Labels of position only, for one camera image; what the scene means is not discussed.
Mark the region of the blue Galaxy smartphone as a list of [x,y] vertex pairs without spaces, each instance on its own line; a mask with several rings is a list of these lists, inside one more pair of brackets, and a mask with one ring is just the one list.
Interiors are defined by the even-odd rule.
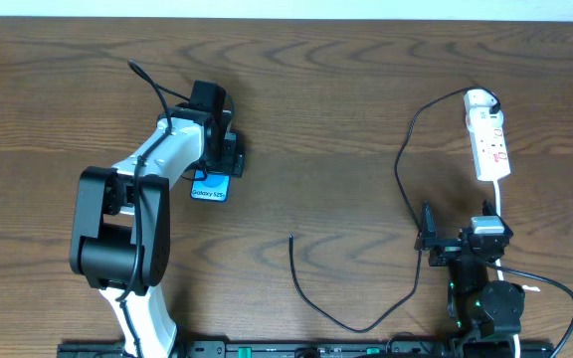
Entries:
[[221,174],[194,172],[190,197],[199,201],[224,203],[228,199],[230,177]]

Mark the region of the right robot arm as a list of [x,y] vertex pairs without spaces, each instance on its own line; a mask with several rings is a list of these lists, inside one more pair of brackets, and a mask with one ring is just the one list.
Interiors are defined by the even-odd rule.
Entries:
[[482,214],[472,217],[454,238],[438,235],[429,203],[422,206],[418,251],[429,254],[431,267],[449,272],[448,311],[459,332],[449,339],[455,357],[520,357],[520,317],[524,290],[504,279],[492,280],[488,270],[509,245],[513,231],[492,203],[482,203]]

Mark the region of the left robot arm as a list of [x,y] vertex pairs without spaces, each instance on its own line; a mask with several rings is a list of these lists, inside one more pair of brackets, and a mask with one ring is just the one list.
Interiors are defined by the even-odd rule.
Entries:
[[198,184],[227,183],[245,155],[230,109],[177,106],[130,156],[90,166],[79,179],[70,266],[110,304],[125,341],[123,357],[169,357],[178,327],[161,282],[171,249],[170,191],[186,171]]

